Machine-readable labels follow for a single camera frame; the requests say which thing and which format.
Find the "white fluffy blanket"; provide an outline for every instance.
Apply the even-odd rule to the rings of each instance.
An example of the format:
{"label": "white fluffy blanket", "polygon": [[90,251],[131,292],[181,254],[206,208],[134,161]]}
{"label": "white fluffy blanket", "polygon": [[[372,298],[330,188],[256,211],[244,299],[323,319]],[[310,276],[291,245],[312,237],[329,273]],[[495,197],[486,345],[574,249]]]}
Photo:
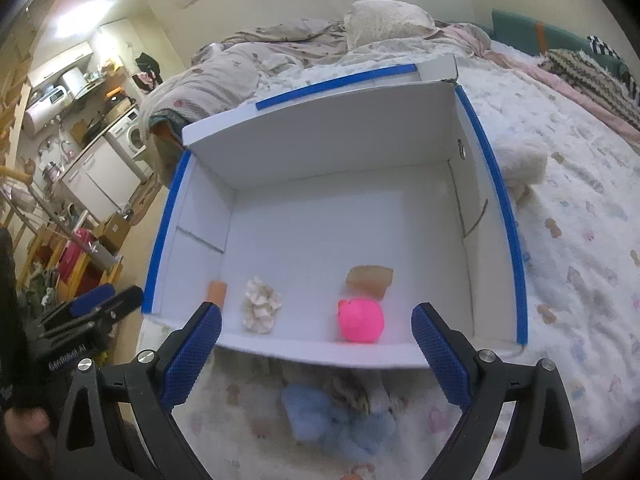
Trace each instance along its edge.
{"label": "white fluffy blanket", "polygon": [[[514,70],[469,56],[451,40],[386,40],[337,64],[294,66],[262,77],[267,95],[380,66],[453,52],[464,87],[502,168],[518,144],[550,154],[546,177],[515,207],[527,278],[530,344],[509,360],[558,364],[571,402],[585,468],[609,454],[640,417],[640,158],[607,126],[555,91]],[[139,348],[167,329],[145,319]],[[421,478],[460,410],[428,371],[395,370],[385,384],[401,399],[398,431],[366,465],[297,446],[279,403],[282,370],[216,351],[174,416],[208,471],[223,480]],[[487,478],[508,427],[505,410],[477,478]]]}

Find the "metal screw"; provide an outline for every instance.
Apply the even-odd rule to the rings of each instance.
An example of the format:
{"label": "metal screw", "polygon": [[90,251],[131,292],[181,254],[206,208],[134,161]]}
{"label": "metal screw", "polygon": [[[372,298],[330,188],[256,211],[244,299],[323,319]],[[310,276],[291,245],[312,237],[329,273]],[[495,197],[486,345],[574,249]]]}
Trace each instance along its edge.
{"label": "metal screw", "polygon": [[156,357],[156,353],[153,350],[143,350],[138,354],[139,363],[150,363]]}
{"label": "metal screw", "polygon": [[89,368],[91,368],[92,364],[94,364],[94,362],[91,361],[91,359],[89,359],[88,357],[85,357],[84,359],[81,359],[80,362],[78,363],[78,370],[80,370],[81,372],[85,372]]}
{"label": "metal screw", "polygon": [[540,364],[545,370],[549,370],[550,372],[556,369],[556,363],[551,359],[542,359],[542,361],[540,361]]}
{"label": "metal screw", "polygon": [[460,158],[462,160],[465,160],[466,159],[465,145],[462,143],[461,139],[458,139],[458,151],[460,152]]}
{"label": "metal screw", "polygon": [[478,357],[485,363],[493,363],[495,361],[495,354],[491,350],[481,350],[478,352]]}

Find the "kitchen cabinet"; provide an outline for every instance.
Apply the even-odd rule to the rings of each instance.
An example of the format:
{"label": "kitchen cabinet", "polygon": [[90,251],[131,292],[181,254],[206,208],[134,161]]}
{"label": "kitchen cabinet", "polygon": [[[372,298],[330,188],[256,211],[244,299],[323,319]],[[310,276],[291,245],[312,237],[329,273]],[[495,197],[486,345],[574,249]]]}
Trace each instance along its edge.
{"label": "kitchen cabinet", "polygon": [[58,182],[66,198],[103,221],[126,208],[140,179],[100,136],[69,165]]}
{"label": "kitchen cabinet", "polygon": [[82,168],[119,209],[126,207],[140,184],[140,179],[104,137],[95,142],[94,150]]}
{"label": "kitchen cabinet", "polygon": [[42,88],[55,83],[67,70],[78,66],[91,57],[94,51],[86,41],[65,50],[29,72],[29,82],[33,88]]}

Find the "white cardboard box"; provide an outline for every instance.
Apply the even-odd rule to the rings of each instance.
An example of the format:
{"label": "white cardboard box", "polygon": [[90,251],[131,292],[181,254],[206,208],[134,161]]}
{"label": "white cardboard box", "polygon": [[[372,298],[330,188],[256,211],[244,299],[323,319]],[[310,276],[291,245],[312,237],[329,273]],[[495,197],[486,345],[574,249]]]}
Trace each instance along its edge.
{"label": "white cardboard box", "polygon": [[[179,328],[227,282],[218,344],[344,367],[427,367],[411,311],[429,301],[477,346],[527,342],[524,270],[494,154],[453,56],[245,104],[183,131],[143,312]],[[394,270],[376,344],[340,338],[353,266]],[[242,325],[247,281],[282,296],[268,335]]]}

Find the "white coral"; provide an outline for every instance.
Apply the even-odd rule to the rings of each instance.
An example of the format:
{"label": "white coral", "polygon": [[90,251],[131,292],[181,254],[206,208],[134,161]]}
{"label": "white coral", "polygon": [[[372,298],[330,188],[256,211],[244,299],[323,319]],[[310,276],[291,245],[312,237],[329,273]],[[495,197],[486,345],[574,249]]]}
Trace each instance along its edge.
{"label": "white coral", "polygon": [[246,284],[244,319],[242,323],[249,332],[268,334],[275,322],[274,315],[282,306],[280,295],[260,278]]}

